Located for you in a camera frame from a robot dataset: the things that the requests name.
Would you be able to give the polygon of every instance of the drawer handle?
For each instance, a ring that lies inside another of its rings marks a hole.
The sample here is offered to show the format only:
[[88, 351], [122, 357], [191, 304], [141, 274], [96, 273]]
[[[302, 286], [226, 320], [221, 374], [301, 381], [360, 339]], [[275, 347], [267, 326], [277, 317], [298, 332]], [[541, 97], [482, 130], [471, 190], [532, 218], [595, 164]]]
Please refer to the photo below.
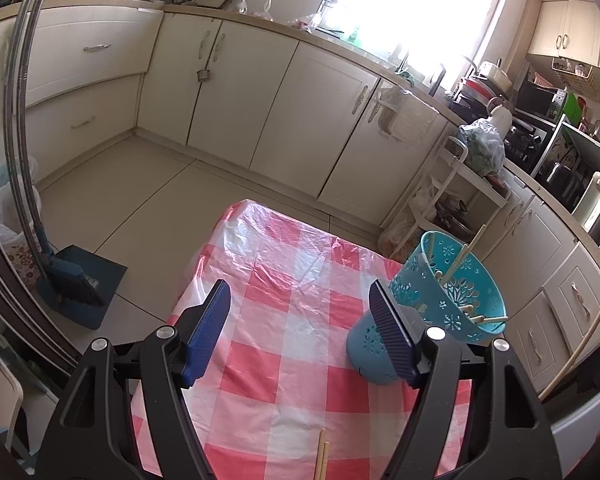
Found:
[[80, 126], [85, 126], [86, 124], [93, 123], [96, 120], [96, 116], [92, 115], [86, 121], [81, 122], [80, 124], [72, 124], [71, 129], [75, 130], [76, 128], [80, 128]]
[[533, 210], [530, 209], [525, 215], [523, 215], [522, 217], [520, 217], [520, 220], [518, 220], [518, 222], [516, 222], [516, 225], [513, 227], [513, 231], [511, 232], [511, 236], [515, 236], [516, 235], [516, 229], [518, 228], [518, 226], [520, 224], [522, 224], [522, 221], [525, 219], [525, 216], [528, 218], [531, 218], [533, 216]]
[[86, 46], [83, 48], [83, 50], [85, 52], [91, 52], [92, 50], [104, 50], [105, 48], [109, 48], [110, 46], [111, 46], [110, 43], [94, 45], [94, 46]]
[[508, 226], [508, 225], [509, 225], [509, 220], [511, 220], [511, 217], [513, 216], [513, 213], [515, 213], [515, 212], [518, 210], [518, 208], [519, 208], [520, 206], [523, 206], [523, 205], [525, 205], [525, 203], [524, 203], [524, 202], [522, 202], [522, 200], [521, 200], [521, 201], [520, 201], [520, 202], [518, 202], [518, 203], [517, 203], [515, 206], [513, 206], [513, 209], [511, 209], [511, 211], [509, 211], [509, 214], [508, 214], [508, 215], [507, 215], [507, 217], [505, 218], [505, 221], [504, 221], [504, 227], [506, 227], [506, 226]]
[[355, 115], [356, 112], [358, 111], [358, 108], [360, 108], [360, 105], [362, 104], [362, 101], [365, 100], [365, 94], [366, 94], [367, 90], [369, 90], [369, 85], [365, 85], [365, 87], [362, 89], [362, 92], [360, 92], [360, 95], [356, 99], [356, 105], [353, 107], [351, 115]]
[[531, 329], [529, 329], [529, 341], [531, 341], [531, 348], [536, 353], [536, 358], [538, 359], [538, 364], [540, 364], [542, 362], [542, 356], [538, 353], [538, 345], [536, 344], [534, 335], [531, 333]]
[[571, 283], [571, 288], [573, 289], [573, 293], [576, 295], [576, 299], [578, 300], [578, 303], [580, 303], [580, 305], [583, 307], [584, 312], [586, 313], [587, 319], [591, 319], [591, 313], [589, 312], [589, 309], [586, 306], [584, 306], [584, 300], [582, 299], [582, 294], [580, 294], [578, 287], [576, 286], [575, 283]]
[[205, 32], [205, 37], [200, 41], [200, 48], [198, 49], [198, 59], [202, 59], [202, 51], [205, 49], [206, 38], [211, 35], [211, 31], [208, 30]]
[[224, 44], [224, 38], [226, 38], [226, 34], [222, 34], [220, 39], [218, 40], [218, 44], [216, 44], [216, 49], [214, 50], [214, 63], [218, 61], [218, 53], [222, 49], [222, 45]]

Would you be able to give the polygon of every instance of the pot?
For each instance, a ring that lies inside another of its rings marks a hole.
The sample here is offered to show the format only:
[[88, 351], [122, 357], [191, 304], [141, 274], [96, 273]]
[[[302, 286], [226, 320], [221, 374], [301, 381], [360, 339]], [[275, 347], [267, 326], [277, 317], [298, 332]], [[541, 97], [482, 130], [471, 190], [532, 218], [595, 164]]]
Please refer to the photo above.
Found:
[[484, 61], [480, 65], [478, 73], [493, 82], [504, 94], [508, 94], [509, 90], [511, 90], [512, 83], [507, 73], [499, 65]]

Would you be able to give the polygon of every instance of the microwave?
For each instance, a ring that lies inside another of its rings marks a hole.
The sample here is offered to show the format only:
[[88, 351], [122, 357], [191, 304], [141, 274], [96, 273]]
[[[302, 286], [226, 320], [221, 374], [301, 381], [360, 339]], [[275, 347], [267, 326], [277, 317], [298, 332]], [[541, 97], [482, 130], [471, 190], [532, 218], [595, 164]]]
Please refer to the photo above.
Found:
[[525, 81], [518, 91], [516, 108], [557, 124], [562, 117], [566, 99], [566, 90], [545, 88], [531, 81]]

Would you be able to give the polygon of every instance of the metal screw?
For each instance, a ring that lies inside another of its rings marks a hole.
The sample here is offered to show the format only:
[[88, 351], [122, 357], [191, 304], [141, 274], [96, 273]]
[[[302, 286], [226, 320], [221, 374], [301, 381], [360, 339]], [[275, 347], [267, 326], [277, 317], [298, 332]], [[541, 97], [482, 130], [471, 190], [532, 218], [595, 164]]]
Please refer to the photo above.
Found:
[[107, 340], [103, 338], [96, 339], [93, 343], [91, 343], [91, 349], [99, 352], [100, 350], [104, 350], [107, 347]]
[[429, 328], [427, 328], [427, 335], [430, 339], [433, 339], [435, 341], [441, 341], [445, 338], [446, 333], [438, 326], [430, 326]]
[[504, 341], [504, 339], [496, 339], [496, 341], [493, 342], [493, 346], [496, 350], [500, 350], [501, 352], [506, 352], [510, 347], [509, 343]]
[[176, 331], [173, 329], [173, 326], [161, 326], [155, 331], [155, 335], [160, 339], [168, 339], [175, 333]]

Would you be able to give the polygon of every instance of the kitchen appliance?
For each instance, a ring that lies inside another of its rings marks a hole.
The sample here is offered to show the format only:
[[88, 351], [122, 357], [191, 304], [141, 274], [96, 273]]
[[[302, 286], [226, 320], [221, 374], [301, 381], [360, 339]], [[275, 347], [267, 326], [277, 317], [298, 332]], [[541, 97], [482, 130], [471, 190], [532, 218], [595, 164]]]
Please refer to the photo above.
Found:
[[596, 171], [572, 213], [578, 223], [600, 244], [600, 172]]
[[560, 162], [545, 165], [536, 180], [569, 212], [575, 209], [584, 194], [580, 179]]

